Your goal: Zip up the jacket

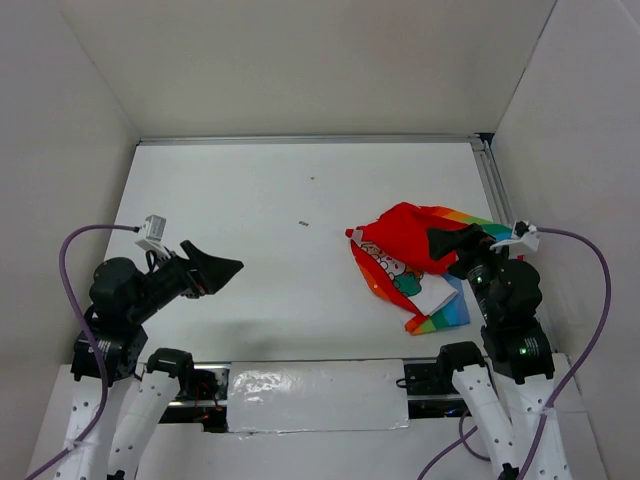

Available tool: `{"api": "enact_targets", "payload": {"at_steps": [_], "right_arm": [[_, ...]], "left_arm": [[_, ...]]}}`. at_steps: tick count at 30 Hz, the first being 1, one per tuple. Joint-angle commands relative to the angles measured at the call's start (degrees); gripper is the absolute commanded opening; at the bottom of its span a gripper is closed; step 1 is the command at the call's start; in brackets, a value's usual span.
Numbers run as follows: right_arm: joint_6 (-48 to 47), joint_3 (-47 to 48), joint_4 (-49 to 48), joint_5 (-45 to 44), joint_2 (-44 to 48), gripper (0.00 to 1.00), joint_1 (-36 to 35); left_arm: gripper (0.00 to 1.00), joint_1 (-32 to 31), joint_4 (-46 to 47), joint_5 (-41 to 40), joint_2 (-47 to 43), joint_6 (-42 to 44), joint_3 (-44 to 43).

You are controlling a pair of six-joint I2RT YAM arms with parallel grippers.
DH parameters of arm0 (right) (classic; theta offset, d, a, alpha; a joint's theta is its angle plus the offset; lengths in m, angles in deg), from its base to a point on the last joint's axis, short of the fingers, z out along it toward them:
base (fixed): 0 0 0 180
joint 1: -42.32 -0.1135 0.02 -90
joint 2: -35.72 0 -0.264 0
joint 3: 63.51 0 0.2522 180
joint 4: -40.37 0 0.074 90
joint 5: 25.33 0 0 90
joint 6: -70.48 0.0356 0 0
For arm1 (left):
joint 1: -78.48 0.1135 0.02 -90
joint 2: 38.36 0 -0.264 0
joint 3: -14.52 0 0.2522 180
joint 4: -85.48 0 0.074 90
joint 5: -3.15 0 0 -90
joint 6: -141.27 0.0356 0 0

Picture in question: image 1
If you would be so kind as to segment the colourful rainbow kids jacket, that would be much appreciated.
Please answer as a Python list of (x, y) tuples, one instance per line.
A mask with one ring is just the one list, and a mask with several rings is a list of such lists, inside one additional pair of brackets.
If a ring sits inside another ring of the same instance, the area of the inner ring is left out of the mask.
[(456, 254), (432, 259), (427, 229), (451, 231), (471, 224), (497, 240), (511, 236), (511, 228), (500, 223), (448, 207), (407, 202), (368, 225), (347, 229), (345, 236), (370, 291), (398, 307), (405, 331), (417, 336), (470, 323), (462, 281), (447, 273)]

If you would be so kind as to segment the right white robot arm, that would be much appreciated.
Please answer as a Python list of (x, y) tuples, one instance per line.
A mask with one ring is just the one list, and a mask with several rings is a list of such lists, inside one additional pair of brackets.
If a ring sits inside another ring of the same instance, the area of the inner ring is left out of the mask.
[(431, 227), (429, 254), (454, 254), (450, 275), (469, 283), (484, 318), (483, 345), (445, 345), (437, 357), (441, 388), (463, 398), (498, 479), (569, 479), (553, 407), (555, 364), (536, 310), (540, 276), (509, 255), (481, 226)]

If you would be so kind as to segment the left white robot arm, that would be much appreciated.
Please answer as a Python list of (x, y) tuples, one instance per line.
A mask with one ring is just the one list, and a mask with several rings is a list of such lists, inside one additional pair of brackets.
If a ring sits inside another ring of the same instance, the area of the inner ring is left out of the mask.
[(93, 277), (92, 301), (83, 318), (88, 330), (74, 344), (71, 414), (66, 455), (57, 479), (132, 479), (161, 417), (176, 399), (196, 390), (191, 353), (160, 348), (135, 376), (148, 340), (143, 328), (178, 297), (198, 299), (221, 290), (243, 263), (208, 255), (190, 241), (182, 255), (157, 240), (141, 240), (146, 271), (125, 257), (100, 264)]

